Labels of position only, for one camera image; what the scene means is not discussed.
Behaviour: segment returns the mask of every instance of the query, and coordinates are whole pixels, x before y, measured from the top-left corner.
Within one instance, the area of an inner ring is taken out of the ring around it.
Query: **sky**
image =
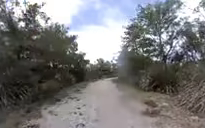
[[[78,35],[79,51],[94,62],[97,58],[112,60],[122,44],[124,26],[135,16],[138,4],[156,0],[30,0],[46,2],[43,11],[53,22],[65,24],[70,34]],[[184,0],[191,8],[200,0]]]

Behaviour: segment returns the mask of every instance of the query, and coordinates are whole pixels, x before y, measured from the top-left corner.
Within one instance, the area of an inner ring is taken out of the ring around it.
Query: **green foliage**
[[[139,6],[136,17],[126,28],[124,46],[166,63],[178,43],[180,7],[178,0]]]
[[[42,6],[25,3],[22,8],[0,0],[0,109],[85,79],[89,60],[77,52],[76,36],[64,25],[47,24]],[[61,86],[44,86],[47,81]]]
[[[179,16],[181,6],[178,0],[138,6],[123,38],[121,77],[144,90],[164,93],[196,83],[191,79],[195,74],[200,74],[197,85],[205,81],[205,0],[194,9],[201,17],[192,21]]]
[[[167,94],[177,92],[178,78],[173,65],[154,64],[149,69],[148,77],[148,90]]]
[[[95,64],[90,64],[87,66],[86,79],[91,80],[114,77],[116,74],[117,65],[115,63],[99,58]]]

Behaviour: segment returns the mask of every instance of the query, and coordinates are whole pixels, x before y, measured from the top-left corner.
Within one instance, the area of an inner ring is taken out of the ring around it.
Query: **white cloud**
[[[71,33],[78,35],[79,50],[86,52],[87,59],[92,62],[98,58],[112,60],[120,50],[123,25],[123,22],[107,20],[104,25],[83,26]]]
[[[53,22],[59,22],[62,24],[70,25],[72,17],[77,15],[89,2],[96,2],[96,0],[89,0],[84,2],[83,0],[29,0],[30,2],[42,3],[46,5],[42,11],[52,19]]]
[[[31,2],[46,2],[43,11],[52,18],[52,21],[69,25],[72,17],[79,11],[93,8],[99,11],[102,25],[81,26],[70,34],[78,35],[79,51],[86,53],[86,58],[92,62],[97,58],[111,60],[120,50],[123,25],[126,22],[122,12],[111,7],[102,0],[31,0]]]

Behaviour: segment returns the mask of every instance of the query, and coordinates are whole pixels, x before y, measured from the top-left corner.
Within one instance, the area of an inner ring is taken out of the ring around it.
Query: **tree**
[[[127,26],[124,46],[137,54],[167,63],[179,44],[179,18],[182,3],[167,0],[138,6],[137,16]]]

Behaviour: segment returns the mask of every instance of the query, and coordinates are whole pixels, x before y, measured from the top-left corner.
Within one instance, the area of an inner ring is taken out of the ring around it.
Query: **dirt path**
[[[145,107],[106,79],[42,109],[35,122],[40,128],[150,128],[154,118],[141,114]]]

